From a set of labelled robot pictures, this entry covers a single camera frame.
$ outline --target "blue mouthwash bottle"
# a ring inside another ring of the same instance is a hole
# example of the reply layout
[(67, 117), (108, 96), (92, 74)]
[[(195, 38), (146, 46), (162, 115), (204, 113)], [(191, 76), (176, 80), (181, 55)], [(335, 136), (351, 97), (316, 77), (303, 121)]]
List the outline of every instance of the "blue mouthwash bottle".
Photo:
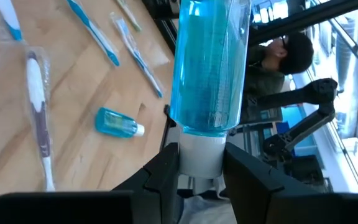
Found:
[(107, 108), (100, 108), (94, 120), (96, 130), (120, 138), (142, 136), (144, 127), (132, 118)]
[(182, 128), (180, 171), (221, 175), (227, 130), (239, 123), (250, 0), (182, 0), (170, 116)]

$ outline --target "man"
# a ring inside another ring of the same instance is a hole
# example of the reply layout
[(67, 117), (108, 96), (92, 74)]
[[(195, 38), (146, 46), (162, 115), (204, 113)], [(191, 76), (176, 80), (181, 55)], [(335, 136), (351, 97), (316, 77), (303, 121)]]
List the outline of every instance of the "man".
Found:
[(310, 67), (313, 54), (313, 44), (300, 32), (274, 39), (267, 47), (249, 48), (244, 94), (280, 93), (285, 75), (304, 72)]

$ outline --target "desk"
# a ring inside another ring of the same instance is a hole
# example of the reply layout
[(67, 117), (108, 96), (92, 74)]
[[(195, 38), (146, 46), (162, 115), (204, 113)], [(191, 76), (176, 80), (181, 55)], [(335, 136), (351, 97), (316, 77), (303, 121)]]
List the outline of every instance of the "desk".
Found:
[[(141, 33), (131, 28), (132, 35), (165, 88), (163, 99), (156, 97), (109, 21), (112, 11), (122, 15), (115, 1), (82, 3), (118, 48), (119, 68), (107, 60), (66, 1), (13, 0), (24, 38), (30, 45), (44, 48), (50, 59), (50, 132), (58, 190), (110, 190), (160, 149), (167, 119), (163, 109), (170, 102), (173, 55), (142, 2), (127, 2), (143, 28)], [(13, 52), (6, 50), (3, 56)], [(23, 66), (23, 59), (0, 65), (0, 194), (44, 188), (30, 116), (25, 110), (25, 73), (14, 72)], [(101, 106), (135, 118), (145, 126), (145, 135), (118, 139), (97, 133), (94, 114)]]

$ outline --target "white cap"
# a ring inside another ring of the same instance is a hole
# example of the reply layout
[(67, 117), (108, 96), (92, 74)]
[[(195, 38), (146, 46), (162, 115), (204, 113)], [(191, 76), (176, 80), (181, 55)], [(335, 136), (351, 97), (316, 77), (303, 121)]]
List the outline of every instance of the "white cap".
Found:
[(217, 178), (222, 174), (226, 137), (180, 133), (179, 171), (190, 177)]
[(137, 130), (134, 136), (143, 136), (144, 134), (144, 126), (141, 124), (137, 124)]

